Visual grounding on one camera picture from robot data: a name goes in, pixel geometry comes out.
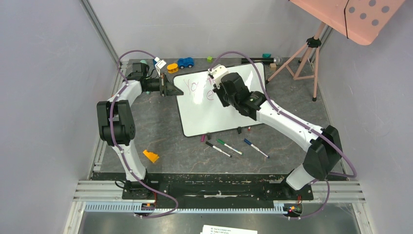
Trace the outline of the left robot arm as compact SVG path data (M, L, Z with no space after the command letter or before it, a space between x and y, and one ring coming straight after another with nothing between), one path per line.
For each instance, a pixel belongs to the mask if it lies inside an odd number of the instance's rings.
M96 106L99 135L114 149L125 170L123 199L152 199L158 192L148 181L147 169L142 164L134 143L136 127L131 105L146 91L159 92L163 97L181 96L184 92L165 73L156 78L150 77L150 67L145 63L133 63L131 68L132 71L120 90L112 98L100 101Z

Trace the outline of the white whiteboard with black frame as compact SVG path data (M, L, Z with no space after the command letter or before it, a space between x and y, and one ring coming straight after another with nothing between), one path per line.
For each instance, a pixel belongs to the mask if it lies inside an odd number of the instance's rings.
M259 124L242 116L233 107L222 106L213 92L214 82L207 70L176 75L173 82L184 93L176 98L183 135L186 137Z

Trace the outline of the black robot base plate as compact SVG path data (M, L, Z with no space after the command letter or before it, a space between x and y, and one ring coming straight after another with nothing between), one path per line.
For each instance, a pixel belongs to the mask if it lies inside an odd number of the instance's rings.
M310 185L295 191L283 174L148 173L144 184L127 180L124 200L154 200L155 207L172 209L271 208L273 201L313 200Z

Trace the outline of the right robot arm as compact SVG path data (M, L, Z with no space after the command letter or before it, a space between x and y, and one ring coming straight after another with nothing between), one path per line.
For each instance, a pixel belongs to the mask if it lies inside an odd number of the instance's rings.
M238 73L214 75L215 92L224 107L232 106L239 114L266 124L296 142L305 152L304 162L283 180L282 195L294 199L313 180L324 180L341 160L341 142L336 128L310 124L276 103L260 91L249 91Z

